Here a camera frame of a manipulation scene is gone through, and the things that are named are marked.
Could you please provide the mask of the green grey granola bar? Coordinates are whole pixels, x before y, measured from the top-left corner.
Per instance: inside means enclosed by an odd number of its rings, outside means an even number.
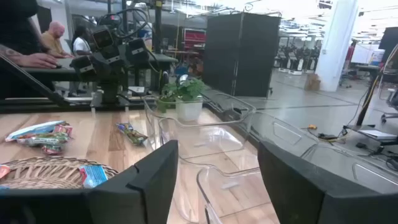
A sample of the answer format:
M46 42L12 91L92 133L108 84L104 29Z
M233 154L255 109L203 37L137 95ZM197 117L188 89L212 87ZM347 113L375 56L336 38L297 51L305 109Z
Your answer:
M136 131L131 123L116 123L118 130L125 135L133 144L141 145L147 140L147 136Z

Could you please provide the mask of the white silver granola bar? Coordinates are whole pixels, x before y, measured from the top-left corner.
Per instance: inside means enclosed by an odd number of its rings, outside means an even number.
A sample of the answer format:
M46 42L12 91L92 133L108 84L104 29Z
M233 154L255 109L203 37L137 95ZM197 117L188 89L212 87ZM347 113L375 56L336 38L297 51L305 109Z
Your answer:
M9 134L6 138L6 142L14 141L20 136L24 136L26 134L43 134L43 133L52 133L59 124L66 124L65 121L49 121L46 123L35 124L33 126L28 126L13 133Z

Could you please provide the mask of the blue red white granola bar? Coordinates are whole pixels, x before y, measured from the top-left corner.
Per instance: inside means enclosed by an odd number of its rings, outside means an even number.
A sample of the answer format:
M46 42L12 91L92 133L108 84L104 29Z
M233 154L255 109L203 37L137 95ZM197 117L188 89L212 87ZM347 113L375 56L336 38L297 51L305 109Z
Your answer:
M68 137L72 135L73 127L70 126L68 123L65 124L57 124L54 127L54 133L63 133L66 134Z

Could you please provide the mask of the brown cardboard box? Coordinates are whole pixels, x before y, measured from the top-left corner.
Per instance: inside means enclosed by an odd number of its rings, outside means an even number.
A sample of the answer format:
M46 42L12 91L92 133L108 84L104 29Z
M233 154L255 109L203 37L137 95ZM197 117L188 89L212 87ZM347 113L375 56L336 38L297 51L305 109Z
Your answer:
M318 91L320 89L321 80L316 73L310 73L307 75L307 79L304 85L306 91Z

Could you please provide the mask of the black room partition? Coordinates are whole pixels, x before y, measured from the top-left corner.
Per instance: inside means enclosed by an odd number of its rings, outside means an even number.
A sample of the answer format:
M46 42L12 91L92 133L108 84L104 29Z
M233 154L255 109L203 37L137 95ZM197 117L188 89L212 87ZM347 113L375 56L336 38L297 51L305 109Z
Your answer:
M248 12L209 18L203 82L232 96L268 97L280 20Z

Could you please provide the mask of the black desk leg base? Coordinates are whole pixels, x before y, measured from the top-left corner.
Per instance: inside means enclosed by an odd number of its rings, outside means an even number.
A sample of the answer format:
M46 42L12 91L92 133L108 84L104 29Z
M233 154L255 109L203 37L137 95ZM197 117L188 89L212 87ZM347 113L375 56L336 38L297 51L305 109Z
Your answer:
M371 85L369 86L368 91L366 92L365 101L361 105L361 111L359 113L359 116L358 116L355 124L343 125L342 131L343 131L344 136L348 133L348 130L354 131L356 133L359 133L358 131L362 130L362 129L363 130L367 130L367 129L378 130L378 129L376 129L376 126L374 124L363 124L363 120L364 120L366 112L367 112L367 110L369 108L371 99L373 97L373 93L374 93L374 91L376 89L376 84L381 79L382 79L382 74L381 73L378 73L375 77L373 77ZM398 138L396 140L378 140L378 139L374 139L374 138L369 137L369 136L366 136L366 137L370 138L372 140L378 141L380 143L381 147L398 145Z

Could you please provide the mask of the person's hand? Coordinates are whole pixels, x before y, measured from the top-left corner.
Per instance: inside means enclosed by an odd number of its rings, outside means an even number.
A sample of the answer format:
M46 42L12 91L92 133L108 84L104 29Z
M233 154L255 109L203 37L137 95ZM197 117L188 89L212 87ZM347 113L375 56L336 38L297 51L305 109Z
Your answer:
M21 67L31 68L56 68L58 66L55 57L43 53L22 55L16 60L16 64Z

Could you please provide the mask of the green plant in white pot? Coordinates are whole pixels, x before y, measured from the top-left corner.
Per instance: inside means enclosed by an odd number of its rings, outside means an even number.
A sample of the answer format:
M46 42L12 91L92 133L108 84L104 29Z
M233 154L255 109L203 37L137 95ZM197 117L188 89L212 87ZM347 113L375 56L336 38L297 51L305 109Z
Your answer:
M199 118L203 102L205 84L189 75L179 76L174 83L165 84L156 99L157 109L165 113L174 108L177 118L182 121L195 121Z

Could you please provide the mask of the whiteboard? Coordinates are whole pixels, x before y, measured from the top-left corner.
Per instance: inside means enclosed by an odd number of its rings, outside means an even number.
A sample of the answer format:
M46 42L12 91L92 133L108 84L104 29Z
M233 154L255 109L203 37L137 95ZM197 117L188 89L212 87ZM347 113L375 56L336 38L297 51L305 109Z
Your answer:
M384 52L384 49L379 49L379 44L356 44L351 63L379 65Z

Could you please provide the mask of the round woven straw placemat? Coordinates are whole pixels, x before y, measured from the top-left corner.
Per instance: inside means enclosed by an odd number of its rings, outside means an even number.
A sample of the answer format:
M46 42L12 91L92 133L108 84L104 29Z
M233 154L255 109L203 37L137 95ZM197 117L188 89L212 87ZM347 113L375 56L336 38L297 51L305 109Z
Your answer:
M30 157L6 162L11 168L0 185L10 189L81 189L82 176L79 168L84 165L100 165L108 178L118 171L96 161L74 157Z

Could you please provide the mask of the black vertical pole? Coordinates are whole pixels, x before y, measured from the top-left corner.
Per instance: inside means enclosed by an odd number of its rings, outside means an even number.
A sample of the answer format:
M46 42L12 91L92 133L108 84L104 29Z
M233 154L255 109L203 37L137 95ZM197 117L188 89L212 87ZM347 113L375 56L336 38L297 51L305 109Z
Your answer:
M155 35L157 36L157 40L154 44L154 50L157 55L161 54L161 46L160 41L162 40L161 33L161 17L162 17L162 0L155 0ZM161 80L162 80L162 69L160 67L159 61L156 60L158 67L158 78L157 78L157 86L158 91L161 92Z

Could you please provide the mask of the grey desk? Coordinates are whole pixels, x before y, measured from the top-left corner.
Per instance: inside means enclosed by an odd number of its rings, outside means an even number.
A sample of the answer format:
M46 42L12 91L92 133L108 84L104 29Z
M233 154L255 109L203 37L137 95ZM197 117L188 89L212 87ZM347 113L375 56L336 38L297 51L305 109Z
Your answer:
M175 63L177 60L168 57L166 55L157 55L152 52L148 52L149 61L146 63L138 63L135 65L131 65L127 59L126 54L121 54L121 56L125 59L128 70L141 70L141 69L154 69L158 72L157 62L159 61L160 67L162 71L168 70L172 63ZM32 75L36 79L41 80L49 80L49 81L63 81L63 82L72 82L72 81L80 81L80 82L93 82L96 83L103 90L114 89L116 91L126 89L128 86L127 82L99 82L96 79L96 75L94 77L83 77L71 68L70 63L74 58L60 58L58 63L60 65L59 68L47 69L47 68L25 68L24 71Z

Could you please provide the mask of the green red granola bar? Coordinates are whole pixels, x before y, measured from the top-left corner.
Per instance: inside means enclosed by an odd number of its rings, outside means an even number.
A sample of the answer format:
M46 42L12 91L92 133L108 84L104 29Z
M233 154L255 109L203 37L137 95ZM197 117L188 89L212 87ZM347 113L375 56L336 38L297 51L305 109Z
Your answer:
M46 155L62 153L64 144L70 137L66 133L27 134L16 139L19 144L29 147L40 147Z

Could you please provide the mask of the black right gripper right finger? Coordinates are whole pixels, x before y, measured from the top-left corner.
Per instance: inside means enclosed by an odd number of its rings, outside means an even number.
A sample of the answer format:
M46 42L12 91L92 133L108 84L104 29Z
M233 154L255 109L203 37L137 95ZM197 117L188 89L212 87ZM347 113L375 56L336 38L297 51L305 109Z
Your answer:
M280 224L330 224L327 170L267 141L261 143L257 158Z

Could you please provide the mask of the red rack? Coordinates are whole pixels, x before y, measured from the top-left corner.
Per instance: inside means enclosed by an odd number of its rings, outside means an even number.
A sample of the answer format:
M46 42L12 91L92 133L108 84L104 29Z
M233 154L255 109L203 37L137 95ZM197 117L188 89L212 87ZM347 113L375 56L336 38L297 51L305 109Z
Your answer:
M203 50L206 42L206 30L203 29L183 29L184 50Z

